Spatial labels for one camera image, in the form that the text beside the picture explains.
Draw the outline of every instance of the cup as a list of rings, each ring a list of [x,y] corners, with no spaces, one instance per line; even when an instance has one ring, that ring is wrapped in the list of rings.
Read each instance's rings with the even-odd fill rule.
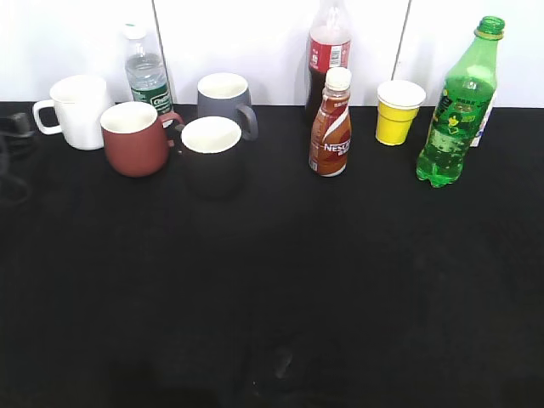
[[[413,82],[395,80],[380,85],[376,139],[388,146],[402,145],[426,97],[425,90]]]
[[[113,106],[106,82],[98,76],[69,76],[55,83],[49,91],[51,99],[36,102],[34,120],[43,134],[63,133],[68,145],[79,150],[96,150],[104,146],[100,131],[100,115]],[[54,108],[58,126],[44,126],[39,112]]]
[[[128,177],[157,172],[167,162],[170,145],[162,125],[172,120],[183,124],[177,113],[159,116],[153,106],[143,102],[111,107],[100,118],[108,162]]]
[[[198,117],[207,116],[227,117],[243,129],[244,139],[258,138],[257,117],[243,76],[224,72],[198,82]]]
[[[194,192],[217,198],[228,196],[243,185],[243,138],[236,122],[207,116],[176,129],[182,130],[184,175]]]

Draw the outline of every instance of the green plastic bottle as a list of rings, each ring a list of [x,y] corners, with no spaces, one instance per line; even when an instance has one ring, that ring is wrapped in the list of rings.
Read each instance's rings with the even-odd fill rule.
[[[417,177],[433,187],[454,183],[496,90],[496,49],[504,21],[484,17],[474,42],[448,72],[434,110],[427,143],[417,159]]]

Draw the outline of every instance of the red label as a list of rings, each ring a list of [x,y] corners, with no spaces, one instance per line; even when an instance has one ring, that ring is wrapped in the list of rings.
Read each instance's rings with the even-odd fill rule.
[[[309,66],[323,74],[330,68],[342,66],[348,68],[349,47],[348,41],[342,45],[320,44],[311,38],[309,52]]]

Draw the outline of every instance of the paper cup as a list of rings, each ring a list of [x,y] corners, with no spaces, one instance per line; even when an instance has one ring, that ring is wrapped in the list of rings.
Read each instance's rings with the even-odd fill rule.
[[[384,82],[377,89],[378,118],[376,139],[388,146],[402,145],[427,95],[409,81]]]

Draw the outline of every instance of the bottle cap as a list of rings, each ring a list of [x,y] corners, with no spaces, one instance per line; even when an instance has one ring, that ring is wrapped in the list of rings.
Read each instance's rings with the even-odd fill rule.
[[[479,22],[478,28],[474,33],[478,37],[487,40],[500,40],[504,37],[504,25],[503,19],[487,15]]]
[[[141,40],[145,37],[145,28],[141,25],[127,23],[123,27],[125,37],[129,40]]]
[[[325,85],[332,91],[346,91],[351,85],[351,71],[347,68],[331,68],[326,73]]]

